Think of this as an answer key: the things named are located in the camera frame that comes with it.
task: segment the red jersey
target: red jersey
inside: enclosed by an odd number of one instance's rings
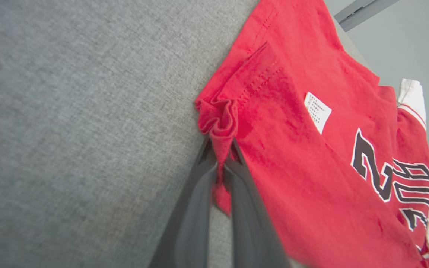
[[[397,106],[378,82],[322,0],[261,0],[196,99],[220,163],[236,137],[284,248],[310,267],[429,267],[422,88],[404,80]],[[215,198],[229,214],[222,183]]]

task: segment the gray sofa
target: gray sofa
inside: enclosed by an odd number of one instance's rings
[[[0,267],[148,266],[203,141],[193,101],[256,4],[0,1]],[[210,248],[231,266],[217,209]]]

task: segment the stitching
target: stitching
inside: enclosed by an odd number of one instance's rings
[[[266,73],[272,66],[274,66],[277,63],[277,61],[275,61],[273,64],[271,64],[271,66],[269,66],[268,68],[266,68],[266,70],[264,70],[259,76],[258,78],[253,81],[249,86],[252,87],[257,81],[259,81],[259,78]],[[271,78],[273,78],[274,76],[276,76],[283,68],[278,67],[277,71],[274,71],[271,75],[269,75],[267,78],[264,78],[264,81],[256,88],[254,89],[252,92],[249,93],[248,96],[248,90],[247,87],[244,88],[243,92],[239,95],[239,97],[237,98],[237,102],[239,103],[239,107],[243,107],[247,102],[248,99],[254,95],[256,92],[258,92],[260,90],[260,88],[264,87],[270,80]]]
[[[264,32],[267,32],[267,30],[269,30],[269,28],[272,25],[272,20],[276,19],[276,17],[279,15],[279,12],[277,12],[274,17],[271,18],[271,16],[273,15],[273,13],[276,11],[276,8],[273,7],[273,10],[271,11],[271,13],[269,14],[269,16],[264,20],[264,22],[261,24],[261,28],[257,31],[256,37],[254,38],[254,42],[252,43],[251,48],[249,49],[248,53],[251,54],[252,49],[255,47],[256,43],[257,43],[257,38],[259,37],[259,34],[261,33],[261,30],[264,28],[266,29]]]

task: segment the red shirt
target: red shirt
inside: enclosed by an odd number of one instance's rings
[[[284,248],[310,267],[429,267],[423,96],[397,107],[378,82],[323,1],[261,0],[196,99],[218,160],[236,137]],[[215,198],[229,214],[222,183]]]

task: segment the basketball jersey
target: basketball jersey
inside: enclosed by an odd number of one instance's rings
[[[220,163],[236,137],[284,248],[309,267],[429,267],[422,87],[403,80],[398,105],[378,83],[322,0],[261,0],[196,99]]]

